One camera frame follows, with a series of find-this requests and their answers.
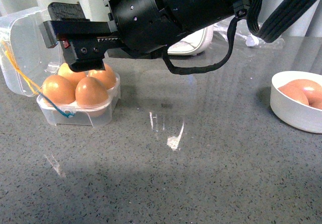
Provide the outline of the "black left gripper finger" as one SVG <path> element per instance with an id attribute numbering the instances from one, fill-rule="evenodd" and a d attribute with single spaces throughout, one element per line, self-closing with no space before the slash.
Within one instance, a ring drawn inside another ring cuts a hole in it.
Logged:
<path id="1" fill-rule="evenodd" d="M 58 41 L 65 62 L 73 72 L 104 70 L 105 52 L 121 47 L 119 38 L 63 38 Z"/>

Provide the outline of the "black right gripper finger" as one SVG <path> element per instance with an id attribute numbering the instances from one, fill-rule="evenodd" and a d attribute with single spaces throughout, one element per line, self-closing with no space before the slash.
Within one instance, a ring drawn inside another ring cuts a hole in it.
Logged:
<path id="1" fill-rule="evenodd" d="M 50 20 L 39 25 L 47 48 L 54 48 L 58 41 L 107 38 L 117 31 L 114 21 L 87 19 L 80 4 L 53 2 L 48 12 Z"/>

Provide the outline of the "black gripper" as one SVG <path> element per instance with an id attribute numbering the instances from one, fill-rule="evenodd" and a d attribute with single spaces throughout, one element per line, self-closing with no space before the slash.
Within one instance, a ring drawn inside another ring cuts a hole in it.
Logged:
<path id="1" fill-rule="evenodd" d="M 109 7 L 122 50 L 133 58 L 158 58 L 166 46 L 186 37 L 167 0 L 103 0 Z"/>

